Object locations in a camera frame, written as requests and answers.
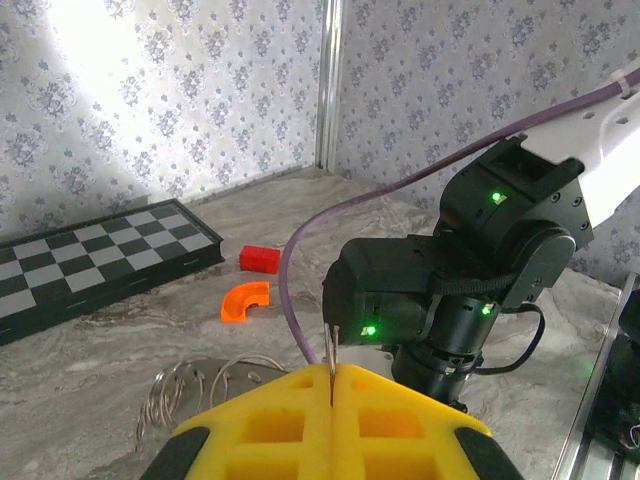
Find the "black plastic corner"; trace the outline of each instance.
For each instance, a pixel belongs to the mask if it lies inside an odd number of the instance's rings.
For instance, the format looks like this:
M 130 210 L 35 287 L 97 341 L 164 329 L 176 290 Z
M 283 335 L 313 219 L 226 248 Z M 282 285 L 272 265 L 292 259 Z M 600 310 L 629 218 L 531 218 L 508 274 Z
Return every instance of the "black plastic corner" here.
M 195 427 L 169 439 L 140 480 L 185 480 L 208 437 L 208 428 Z
M 524 480 L 493 438 L 468 427 L 457 428 L 455 433 L 480 480 Z

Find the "black cable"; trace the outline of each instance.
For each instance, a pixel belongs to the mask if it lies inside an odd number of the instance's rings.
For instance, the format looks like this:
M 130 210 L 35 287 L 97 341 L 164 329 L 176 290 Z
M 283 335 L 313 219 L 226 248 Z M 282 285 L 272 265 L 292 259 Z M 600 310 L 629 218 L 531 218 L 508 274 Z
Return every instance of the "black cable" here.
M 540 340 L 542 339 L 542 334 L 544 333 L 544 327 L 546 325 L 546 322 L 544 320 L 544 313 L 542 313 L 542 310 L 540 310 L 540 307 L 538 307 L 537 305 L 534 305 L 533 303 L 523 303 L 518 308 L 502 310 L 502 313 L 506 313 L 506 314 L 523 313 L 523 312 L 536 312 L 540 316 L 540 321 L 538 322 L 538 330 L 536 331 L 536 334 L 533 336 L 533 340 L 531 340 L 531 343 L 529 344 L 527 349 L 524 351 L 524 353 L 520 356 L 520 358 L 515 362 L 513 362 L 511 365 L 507 365 L 504 367 L 476 368 L 473 371 L 473 373 L 477 375 L 501 375 L 503 373 L 510 373 L 516 370 L 517 368 L 520 368 L 524 364 L 524 362 L 529 360 L 531 355 L 533 355 L 533 352 L 536 350 L 536 347 L 540 343 Z

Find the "white cable tie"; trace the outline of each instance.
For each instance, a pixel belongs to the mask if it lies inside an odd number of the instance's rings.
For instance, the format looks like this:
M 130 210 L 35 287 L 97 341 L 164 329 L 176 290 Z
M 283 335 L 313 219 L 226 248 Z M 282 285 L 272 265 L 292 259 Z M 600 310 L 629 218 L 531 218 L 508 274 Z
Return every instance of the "white cable tie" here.
M 627 82 L 626 72 L 624 70 L 616 70 L 609 76 L 609 78 L 620 85 L 620 90 L 622 90 L 622 93 L 620 94 L 621 97 L 626 97 L 631 93 L 631 87 Z

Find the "metal corner post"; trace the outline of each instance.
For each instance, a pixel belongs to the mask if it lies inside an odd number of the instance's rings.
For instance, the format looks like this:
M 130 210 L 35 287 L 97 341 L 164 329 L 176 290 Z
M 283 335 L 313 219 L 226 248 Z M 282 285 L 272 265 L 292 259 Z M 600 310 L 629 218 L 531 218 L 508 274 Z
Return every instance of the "metal corner post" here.
M 335 170 L 338 141 L 345 5 L 346 0 L 324 0 L 315 165 L 329 172 Z

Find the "metal pin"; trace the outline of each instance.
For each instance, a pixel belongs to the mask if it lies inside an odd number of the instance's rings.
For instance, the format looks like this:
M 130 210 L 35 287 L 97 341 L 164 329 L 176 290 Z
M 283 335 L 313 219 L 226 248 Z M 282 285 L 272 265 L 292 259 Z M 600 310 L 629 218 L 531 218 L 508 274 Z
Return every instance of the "metal pin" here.
M 334 326 L 333 328 L 333 335 L 331 332 L 331 327 L 329 326 L 328 323 L 324 324 L 324 346 L 325 346 L 325 350 L 326 350 L 326 357 L 327 357 L 327 361 L 329 363 L 329 387 L 331 390 L 331 396 L 330 396 L 330 403 L 331 406 L 333 406 L 333 386 L 335 384 L 335 379 L 336 379 L 336 356 L 337 356 L 337 344 L 336 344 L 336 340 L 337 340 L 337 334 L 338 334 L 338 327 Z

